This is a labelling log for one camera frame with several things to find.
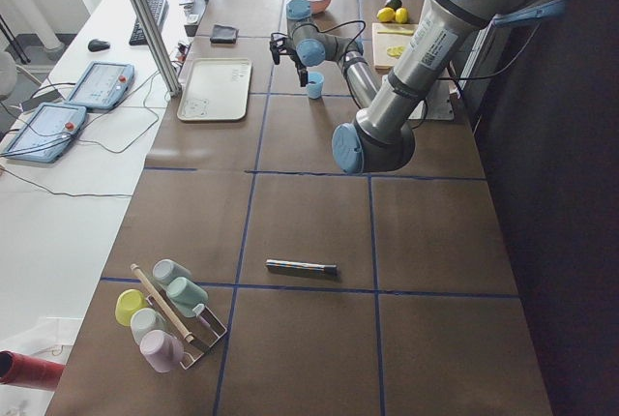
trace wooden cutting board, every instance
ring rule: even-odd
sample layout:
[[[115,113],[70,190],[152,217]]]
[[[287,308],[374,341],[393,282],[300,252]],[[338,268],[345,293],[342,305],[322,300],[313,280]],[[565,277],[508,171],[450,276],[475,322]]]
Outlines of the wooden cutting board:
[[[412,34],[417,24],[395,24],[390,22],[374,22],[371,25],[372,53],[374,55],[374,68],[377,70],[388,70],[398,62],[397,58],[387,54],[387,48],[391,46],[408,46]],[[391,34],[392,32],[402,32],[402,34]]]

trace white tray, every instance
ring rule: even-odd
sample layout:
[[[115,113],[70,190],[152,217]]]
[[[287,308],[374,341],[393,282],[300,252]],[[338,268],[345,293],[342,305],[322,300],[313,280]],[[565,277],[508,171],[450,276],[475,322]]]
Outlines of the white tray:
[[[250,91],[248,58],[198,58],[183,91],[181,121],[238,121],[245,117]]]

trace black mouse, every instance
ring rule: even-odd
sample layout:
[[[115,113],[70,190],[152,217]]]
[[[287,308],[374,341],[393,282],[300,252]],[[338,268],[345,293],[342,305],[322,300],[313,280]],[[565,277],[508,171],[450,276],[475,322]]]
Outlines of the black mouse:
[[[88,49],[90,51],[101,51],[109,48],[109,42],[100,41],[99,39],[93,39],[88,43]]]

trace brown tabletop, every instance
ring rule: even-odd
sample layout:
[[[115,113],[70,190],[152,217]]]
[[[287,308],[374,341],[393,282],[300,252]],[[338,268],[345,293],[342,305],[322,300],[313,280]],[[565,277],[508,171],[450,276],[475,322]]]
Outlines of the brown tabletop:
[[[271,60],[287,1],[210,1],[181,81],[196,59],[250,58],[247,116],[183,123],[170,102],[47,414],[551,414],[465,115],[426,122],[397,172],[343,174],[331,135],[356,106],[337,67],[312,69],[327,77],[312,101]],[[403,1],[418,18],[423,0]],[[372,22],[383,2],[333,0],[316,23]],[[238,27],[237,44],[211,45],[215,23]],[[130,265],[163,258],[192,271],[229,332],[158,374],[113,312],[140,288]],[[339,276],[274,273],[267,258]]]

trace red can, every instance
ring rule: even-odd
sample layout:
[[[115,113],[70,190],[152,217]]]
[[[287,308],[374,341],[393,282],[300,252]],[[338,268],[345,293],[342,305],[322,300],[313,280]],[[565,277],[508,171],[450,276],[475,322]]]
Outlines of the red can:
[[[56,390],[65,365],[12,351],[0,351],[0,384]]]

